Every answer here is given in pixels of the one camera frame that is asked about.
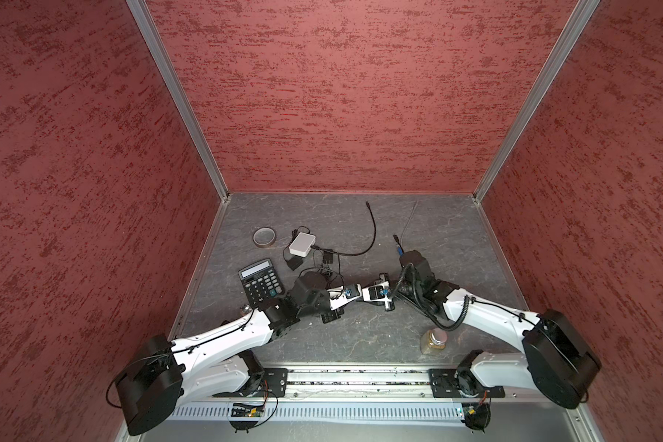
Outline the white network switch box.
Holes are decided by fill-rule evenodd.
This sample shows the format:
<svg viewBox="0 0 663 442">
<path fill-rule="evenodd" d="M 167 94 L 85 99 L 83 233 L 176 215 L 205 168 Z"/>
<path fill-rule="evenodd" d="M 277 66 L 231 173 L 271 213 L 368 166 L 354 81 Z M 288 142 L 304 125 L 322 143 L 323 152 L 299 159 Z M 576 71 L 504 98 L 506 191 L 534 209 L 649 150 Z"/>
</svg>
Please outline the white network switch box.
<svg viewBox="0 0 663 442">
<path fill-rule="evenodd" d="M 316 236 L 309 233 L 298 233 L 288 245 L 287 250 L 293 256 L 306 258 L 316 243 Z"/>
</svg>

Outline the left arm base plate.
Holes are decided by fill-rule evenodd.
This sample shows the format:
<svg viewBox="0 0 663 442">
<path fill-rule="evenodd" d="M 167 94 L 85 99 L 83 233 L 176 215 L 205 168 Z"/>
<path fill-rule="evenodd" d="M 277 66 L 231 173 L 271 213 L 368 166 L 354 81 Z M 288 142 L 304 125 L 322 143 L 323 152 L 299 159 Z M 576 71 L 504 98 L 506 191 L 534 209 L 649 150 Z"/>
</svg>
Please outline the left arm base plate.
<svg viewBox="0 0 663 442">
<path fill-rule="evenodd" d="M 254 372 L 249 380 L 235 392 L 221 392 L 215 397 L 264 398 L 273 393 L 278 398 L 285 396 L 288 370 L 286 368 L 263 368 Z"/>
</svg>

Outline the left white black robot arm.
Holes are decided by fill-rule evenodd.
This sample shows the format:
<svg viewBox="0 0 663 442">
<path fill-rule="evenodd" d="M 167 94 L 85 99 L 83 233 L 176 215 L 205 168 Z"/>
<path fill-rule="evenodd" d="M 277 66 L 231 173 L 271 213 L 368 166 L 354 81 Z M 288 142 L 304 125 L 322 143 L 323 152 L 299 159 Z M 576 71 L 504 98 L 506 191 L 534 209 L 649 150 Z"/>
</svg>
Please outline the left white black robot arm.
<svg viewBox="0 0 663 442">
<path fill-rule="evenodd" d="M 188 401 L 255 389 L 258 362 L 248 356 L 250 350 L 304 317 L 329 319 L 362 296 L 359 285 L 329 288 L 322 274 L 307 273 L 285 296 L 263 300 L 238 320 L 189 338 L 171 341 L 159 334 L 146 340 L 110 384 L 129 435 L 153 429 Z"/>
</svg>

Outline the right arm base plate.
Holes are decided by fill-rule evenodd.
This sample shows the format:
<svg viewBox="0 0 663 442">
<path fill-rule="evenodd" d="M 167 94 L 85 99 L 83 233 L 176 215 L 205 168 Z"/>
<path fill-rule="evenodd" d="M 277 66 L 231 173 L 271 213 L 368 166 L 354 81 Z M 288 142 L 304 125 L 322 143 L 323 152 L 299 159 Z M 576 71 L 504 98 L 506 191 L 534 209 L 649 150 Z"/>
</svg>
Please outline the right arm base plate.
<svg viewBox="0 0 663 442">
<path fill-rule="evenodd" d="M 503 387 L 486 387 L 467 369 L 431 368 L 429 385 L 436 399 L 487 399 L 505 398 Z"/>
</svg>

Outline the black power adapter with cable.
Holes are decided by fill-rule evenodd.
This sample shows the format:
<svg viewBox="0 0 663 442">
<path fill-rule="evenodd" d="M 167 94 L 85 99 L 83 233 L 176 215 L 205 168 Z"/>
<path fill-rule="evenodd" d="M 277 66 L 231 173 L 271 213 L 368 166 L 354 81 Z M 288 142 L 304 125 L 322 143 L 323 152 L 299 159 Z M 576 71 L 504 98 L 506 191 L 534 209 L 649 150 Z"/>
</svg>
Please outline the black power adapter with cable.
<svg viewBox="0 0 663 442">
<path fill-rule="evenodd" d="M 299 276 L 307 274 L 319 274 L 327 284 L 327 287 L 333 285 L 343 285 L 346 282 L 346 276 L 342 271 L 342 260 L 344 258 L 363 257 L 371 252 L 376 244 L 378 236 L 378 224 L 370 202 L 365 202 L 368 221 L 370 222 L 370 233 L 361 239 L 354 239 L 349 233 L 339 234 L 339 237 L 346 239 L 348 246 L 344 244 L 337 245 L 331 239 L 319 240 L 319 236 L 307 226 L 298 226 L 291 231 L 291 237 L 282 256 L 285 264 L 291 271 L 298 271 Z M 306 258 L 293 256 L 287 250 L 288 245 L 300 233 L 309 233 L 316 236 L 316 243 Z"/>
</svg>

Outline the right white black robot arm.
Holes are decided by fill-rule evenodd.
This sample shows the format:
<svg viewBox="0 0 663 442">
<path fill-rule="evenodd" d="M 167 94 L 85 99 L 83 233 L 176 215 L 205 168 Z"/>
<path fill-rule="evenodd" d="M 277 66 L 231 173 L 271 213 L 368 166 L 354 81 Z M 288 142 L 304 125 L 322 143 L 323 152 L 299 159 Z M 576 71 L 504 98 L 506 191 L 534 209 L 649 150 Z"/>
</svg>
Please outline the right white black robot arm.
<svg viewBox="0 0 663 442">
<path fill-rule="evenodd" d="M 438 279 L 417 250 L 399 258 L 401 274 L 391 298 L 400 298 L 431 320 L 429 339 L 477 329 L 510 345 L 512 352 L 471 351 L 455 369 L 454 384 L 468 398 L 493 388 L 537 390 L 552 403 L 573 410 L 589 399 L 589 387 L 601 370 L 600 359 L 568 318 L 559 311 L 521 311 L 476 296 Z"/>
</svg>

